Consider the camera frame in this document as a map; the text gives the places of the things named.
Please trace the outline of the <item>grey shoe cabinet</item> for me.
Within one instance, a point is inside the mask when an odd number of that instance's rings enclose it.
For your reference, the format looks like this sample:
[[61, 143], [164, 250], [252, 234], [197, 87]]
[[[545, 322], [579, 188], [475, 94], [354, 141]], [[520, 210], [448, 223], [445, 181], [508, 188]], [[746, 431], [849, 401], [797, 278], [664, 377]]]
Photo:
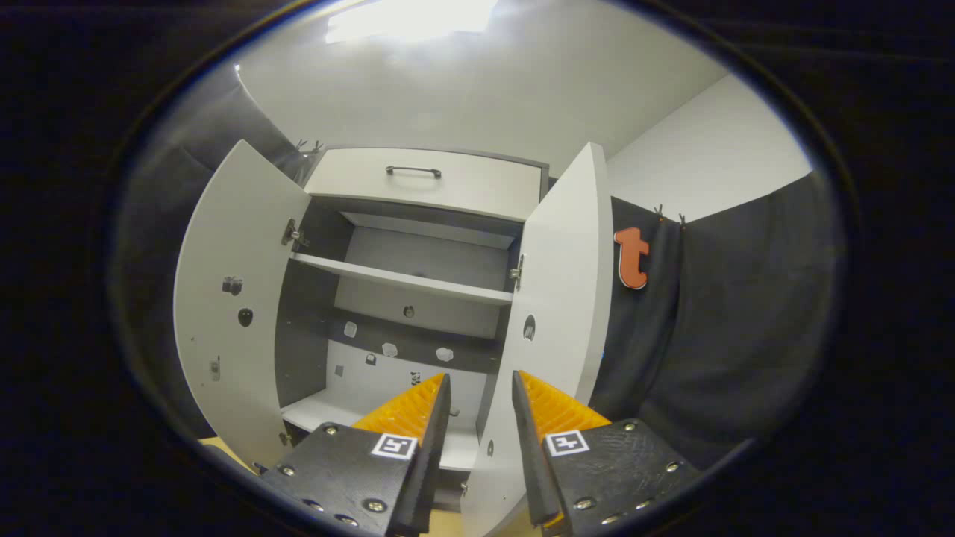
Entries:
[[[301, 224], [310, 247], [293, 253], [513, 293], [508, 271], [525, 221], [313, 196]], [[433, 375], [449, 375], [450, 418], [434, 506], [458, 511], [509, 316], [510, 305], [427, 295], [290, 260], [275, 351], [282, 417], [298, 434], [326, 421], [353, 424]]]

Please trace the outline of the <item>light grey cabinet door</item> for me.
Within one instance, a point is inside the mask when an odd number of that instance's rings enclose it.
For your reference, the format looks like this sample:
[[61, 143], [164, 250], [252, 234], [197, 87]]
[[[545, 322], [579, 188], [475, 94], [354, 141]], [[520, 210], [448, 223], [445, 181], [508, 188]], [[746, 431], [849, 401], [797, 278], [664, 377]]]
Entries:
[[577, 401], [591, 398], [616, 272], [610, 181], [599, 144], [588, 142], [577, 153], [527, 218], [521, 256], [521, 285], [480, 450], [461, 499], [463, 537], [500, 530], [525, 501], [514, 371], [527, 371]]
[[219, 164], [184, 235], [173, 297], [178, 358], [195, 403], [246, 465], [291, 451], [275, 374], [289, 222], [310, 197], [240, 140]]

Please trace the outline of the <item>white cabinet shelf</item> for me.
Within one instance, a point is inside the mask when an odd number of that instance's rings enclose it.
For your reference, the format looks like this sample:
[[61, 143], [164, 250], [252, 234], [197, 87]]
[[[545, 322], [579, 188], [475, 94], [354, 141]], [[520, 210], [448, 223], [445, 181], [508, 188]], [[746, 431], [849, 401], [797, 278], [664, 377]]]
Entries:
[[393, 286], [393, 288], [416, 290], [417, 292], [427, 293], [427, 295], [451, 297], [496, 306], [510, 305], [514, 299], [513, 293], [502, 292], [502, 290], [454, 284], [426, 277], [384, 271], [384, 269], [371, 268], [371, 266], [348, 264], [342, 261], [308, 254], [290, 254], [289, 258], [301, 264], [314, 266], [314, 268], [321, 269], [322, 271], [329, 271], [347, 278]]

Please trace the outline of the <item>light grey cabinet drawer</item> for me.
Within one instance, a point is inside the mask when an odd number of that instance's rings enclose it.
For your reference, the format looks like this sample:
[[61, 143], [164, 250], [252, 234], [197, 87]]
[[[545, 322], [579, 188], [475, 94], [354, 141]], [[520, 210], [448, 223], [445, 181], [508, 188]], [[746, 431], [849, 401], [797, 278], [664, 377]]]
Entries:
[[[387, 166], [441, 170], [388, 175]], [[485, 152], [433, 148], [345, 147], [324, 150], [304, 191], [313, 196], [364, 198], [454, 210], [524, 222], [545, 196], [549, 166]]]

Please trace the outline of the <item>black backdrop cloth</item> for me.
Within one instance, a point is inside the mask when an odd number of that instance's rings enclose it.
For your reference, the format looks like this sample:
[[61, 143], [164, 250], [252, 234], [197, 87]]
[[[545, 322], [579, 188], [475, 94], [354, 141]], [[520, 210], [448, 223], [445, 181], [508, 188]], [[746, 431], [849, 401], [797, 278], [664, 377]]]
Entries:
[[[554, 108], [523, 119], [497, 101], [426, 89], [410, 101], [395, 91], [361, 101], [351, 89], [345, 102], [361, 119], [357, 133], [344, 125], [344, 103], [330, 112], [293, 105], [306, 126], [331, 133], [321, 139], [323, 150], [464, 150], [548, 166], [514, 142], [542, 142], [557, 131]], [[296, 151], [241, 72], [217, 72], [189, 88], [134, 146], [112, 227], [107, 260], [117, 315], [154, 393], [190, 432], [215, 434], [178, 357], [176, 268], [201, 194], [240, 140], [304, 190], [301, 180], [319, 155]], [[558, 148], [566, 161], [560, 176], [588, 142], [595, 143], [573, 137]], [[546, 194], [559, 180], [549, 176]], [[709, 467], [739, 443], [773, 431], [815, 369], [843, 256], [831, 190], [810, 175], [685, 229], [615, 196], [609, 181], [608, 192], [616, 272], [604, 352], [586, 403], [604, 417], [640, 418], [695, 467]]]

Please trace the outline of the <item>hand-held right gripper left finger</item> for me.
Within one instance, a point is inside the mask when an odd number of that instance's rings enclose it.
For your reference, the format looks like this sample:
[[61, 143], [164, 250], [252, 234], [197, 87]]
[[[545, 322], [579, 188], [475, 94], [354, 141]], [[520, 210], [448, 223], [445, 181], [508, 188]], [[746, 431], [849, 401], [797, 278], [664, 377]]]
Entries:
[[355, 424], [320, 424], [260, 480], [277, 504], [335, 533], [421, 537], [450, 408], [450, 377], [434, 375]]

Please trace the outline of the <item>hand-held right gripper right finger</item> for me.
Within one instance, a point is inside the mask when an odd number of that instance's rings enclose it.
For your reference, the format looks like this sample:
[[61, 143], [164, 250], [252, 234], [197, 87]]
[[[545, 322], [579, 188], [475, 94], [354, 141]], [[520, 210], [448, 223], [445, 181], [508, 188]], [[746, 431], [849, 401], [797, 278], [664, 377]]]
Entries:
[[531, 523], [542, 537], [638, 537], [702, 476], [635, 418], [611, 421], [515, 371], [512, 402]]

